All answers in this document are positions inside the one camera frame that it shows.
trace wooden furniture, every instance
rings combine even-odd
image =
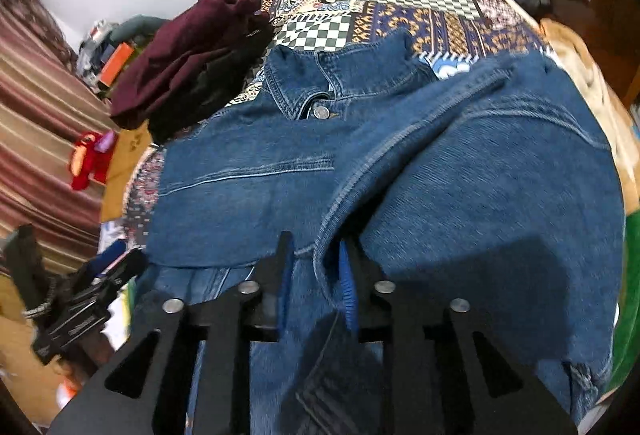
[[[6,373],[4,384],[31,422],[49,425],[59,411],[56,389],[62,379],[33,355],[32,336],[30,326],[0,316],[0,368]]]
[[[640,92],[640,0],[551,0],[545,16],[580,35],[628,108]]]
[[[0,274],[0,316],[15,321],[17,323],[26,324],[22,311],[24,305],[20,300],[17,288],[14,282],[7,275]]]

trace orange box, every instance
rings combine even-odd
[[[123,42],[118,45],[118,48],[113,51],[108,62],[104,64],[104,67],[102,67],[102,71],[100,72],[100,81],[108,87],[111,87],[111,84],[114,82],[115,78],[118,77],[118,74],[120,74],[120,71],[134,51],[135,49],[127,43]]]

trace metal button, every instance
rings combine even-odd
[[[167,314],[180,312],[182,309],[184,309],[184,303],[182,302],[182,300],[178,300],[177,298],[172,298],[171,300],[167,300],[162,304],[162,310]]]
[[[326,120],[329,118],[329,109],[327,107],[316,107],[314,108],[314,116],[319,120]]]
[[[240,294],[253,294],[254,292],[258,292],[259,288],[260,284],[253,280],[247,280],[238,285]]]
[[[469,312],[471,310],[471,305],[469,304],[469,302],[462,298],[456,298],[455,300],[452,300],[449,306],[451,307],[451,310],[453,310],[453,312],[463,313]]]
[[[374,284],[373,288],[380,294],[390,294],[396,290],[396,284],[394,284],[392,281],[380,280]]]

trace denim jacket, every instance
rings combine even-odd
[[[486,310],[578,421],[606,385],[623,206],[609,146],[539,54],[437,81],[410,36],[273,49],[265,83],[172,142],[139,308],[215,298],[296,243],[286,332],[251,352],[255,433],[375,433],[380,349],[346,334],[333,246],[358,213],[366,254]]]

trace folded maroon garment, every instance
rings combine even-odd
[[[133,130],[173,93],[193,84],[203,65],[234,48],[256,27],[260,0],[198,0],[164,24],[118,77],[111,119]]]

